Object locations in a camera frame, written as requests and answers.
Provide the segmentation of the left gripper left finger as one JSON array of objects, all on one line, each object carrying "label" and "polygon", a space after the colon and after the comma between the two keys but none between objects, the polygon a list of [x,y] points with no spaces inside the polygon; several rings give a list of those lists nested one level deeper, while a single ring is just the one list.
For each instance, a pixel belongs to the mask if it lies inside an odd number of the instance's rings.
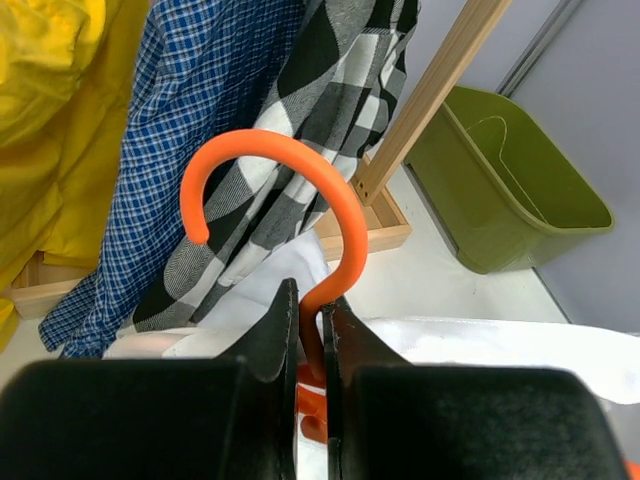
[{"label": "left gripper left finger", "polygon": [[1,394],[5,479],[292,479],[296,283],[213,359],[48,360]]}]

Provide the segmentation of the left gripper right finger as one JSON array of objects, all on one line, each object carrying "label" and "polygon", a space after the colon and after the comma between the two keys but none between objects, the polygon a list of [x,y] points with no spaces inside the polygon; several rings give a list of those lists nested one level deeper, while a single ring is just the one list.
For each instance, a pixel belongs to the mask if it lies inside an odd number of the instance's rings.
[{"label": "left gripper right finger", "polygon": [[338,300],[322,313],[332,479],[626,479],[594,396],[539,368],[418,366]]}]

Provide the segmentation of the black white checked shirt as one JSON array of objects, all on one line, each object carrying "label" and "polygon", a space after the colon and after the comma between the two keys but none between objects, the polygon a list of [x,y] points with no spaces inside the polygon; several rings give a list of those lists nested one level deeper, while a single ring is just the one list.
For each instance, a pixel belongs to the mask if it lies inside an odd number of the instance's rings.
[{"label": "black white checked shirt", "polygon": [[[256,120],[350,179],[384,135],[406,79],[415,1],[312,1]],[[281,163],[242,156],[215,171],[204,245],[182,240],[121,330],[199,323],[222,296],[327,211],[317,188]]]}]

